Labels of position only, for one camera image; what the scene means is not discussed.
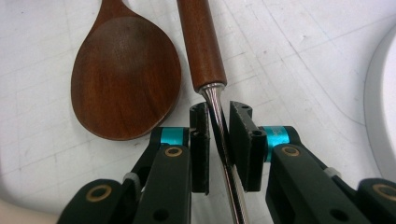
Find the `white surface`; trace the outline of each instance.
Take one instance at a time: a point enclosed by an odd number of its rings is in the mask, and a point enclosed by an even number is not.
[[[173,40],[183,65],[175,111],[163,126],[188,126],[203,99],[191,85],[175,0],[133,0],[134,11]],[[148,144],[87,132],[70,103],[70,76],[99,0],[0,0],[1,197],[59,214],[96,178],[121,181]],[[356,187],[380,176],[367,138],[363,89],[369,62],[396,23],[393,0],[210,1],[229,85],[228,101],[251,105],[258,125],[292,125],[305,145]],[[249,193],[251,223],[271,223],[262,192]],[[230,223],[217,152],[211,193],[192,196],[192,223]]]
[[[364,90],[367,133],[381,175],[396,181],[396,26],[370,62]]]

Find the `metal rod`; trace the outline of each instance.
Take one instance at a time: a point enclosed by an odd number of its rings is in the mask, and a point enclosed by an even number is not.
[[[222,163],[228,199],[233,214],[233,222],[245,224],[248,223],[248,214],[242,197],[241,187],[235,179],[237,174],[230,151],[230,137],[221,108],[220,95],[223,90],[224,85],[222,83],[212,83],[203,86],[200,89],[200,94],[204,96],[209,106],[210,119],[212,120],[213,133]]]

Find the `wooden handle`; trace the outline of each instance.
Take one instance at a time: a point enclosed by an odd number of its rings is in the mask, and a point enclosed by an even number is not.
[[[177,0],[195,91],[211,83],[227,84],[207,0]]]

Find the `silver shaft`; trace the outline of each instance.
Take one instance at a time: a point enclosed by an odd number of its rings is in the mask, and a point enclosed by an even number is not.
[[[228,199],[233,214],[233,222],[237,224],[246,224],[248,223],[248,215],[246,213],[245,202],[243,197],[241,197],[241,187],[235,179],[236,171],[230,159],[230,138],[221,108],[220,95],[223,90],[223,84],[213,83],[203,86],[200,89],[200,93],[204,96],[209,106],[210,119],[212,120],[213,133],[215,135],[216,145],[223,167]]]

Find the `teal spacer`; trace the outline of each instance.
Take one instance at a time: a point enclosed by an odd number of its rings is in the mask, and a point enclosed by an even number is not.
[[[267,133],[268,154],[265,161],[271,161],[274,147],[290,142],[289,134],[283,126],[263,126]]]
[[[183,146],[184,128],[163,128],[161,144]]]

